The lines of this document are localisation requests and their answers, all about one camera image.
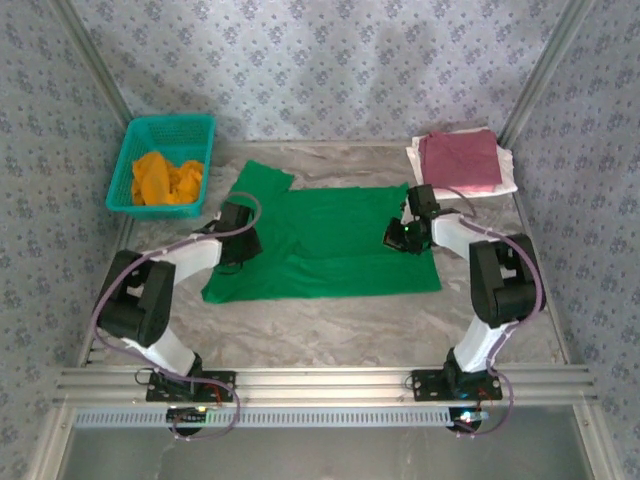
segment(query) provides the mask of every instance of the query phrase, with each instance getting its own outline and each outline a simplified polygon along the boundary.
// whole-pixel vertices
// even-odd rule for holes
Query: aluminum rail
[[[468,401],[413,400],[405,386],[414,368],[244,368],[236,391],[244,407],[392,407],[463,406]],[[504,365],[513,384],[516,406],[585,405],[597,400],[593,376],[584,365]],[[137,367],[63,370],[54,400],[73,407],[149,406],[146,387],[134,380]],[[138,375],[145,382],[148,373]],[[507,399],[494,402],[506,405]],[[167,402],[167,406],[212,406]]]

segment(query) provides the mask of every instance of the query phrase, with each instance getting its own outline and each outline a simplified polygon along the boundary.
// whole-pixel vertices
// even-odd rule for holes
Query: wall
[[[640,478],[640,5],[596,4],[514,148],[550,287]]]
[[[20,478],[117,233],[121,132],[44,0],[0,2],[0,478]]]
[[[565,0],[74,0],[135,115],[231,140],[504,121]]]

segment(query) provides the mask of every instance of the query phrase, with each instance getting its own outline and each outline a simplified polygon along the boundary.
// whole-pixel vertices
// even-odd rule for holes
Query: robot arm
[[[262,249],[253,228],[221,240],[208,235],[237,230],[247,225],[252,213],[248,207],[226,202],[218,220],[191,235],[194,243],[144,262],[113,292],[100,314],[98,326],[166,370],[196,376],[201,367],[200,357],[183,345],[169,327],[173,287],[200,270],[240,264],[260,253]],[[141,256],[129,250],[118,252],[102,291]]]
[[[469,398],[493,378],[487,373],[487,360],[496,342],[509,329],[531,313],[536,288],[524,260],[505,242],[478,233],[461,223],[460,213],[442,209],[433,188],[411,188],[408,203],[412,221],[391,220],[384,243],[396,250],[420,254],[433,246],[447,248],[469,262],[471,303],[475,315],[464,338],[451,349],[440,372],[422,375],[425,393],[442,400],[442,391],[451,398]],[[508,236],[534,259],[531,240],[524,234]]]

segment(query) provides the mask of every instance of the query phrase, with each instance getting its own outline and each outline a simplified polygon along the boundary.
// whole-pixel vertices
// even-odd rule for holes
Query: green cloth
[[[262,253],[238,273],[214,273],[206,302],[392,295],[440,290],[430,251],[400,253],[382,244],[407,185],[289,190],[293,176],[247,162],[232,192],[262,204],[256,230]],[[235,197],[233,202],[252,206]]]

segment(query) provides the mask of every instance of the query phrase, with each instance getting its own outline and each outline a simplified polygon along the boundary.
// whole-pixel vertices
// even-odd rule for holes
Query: orange cloth
[[[149,152],[133,162],[131,196],[134,205],[180,205],[200,195],[204,165],[196,160],[175,167],[160,152]]]

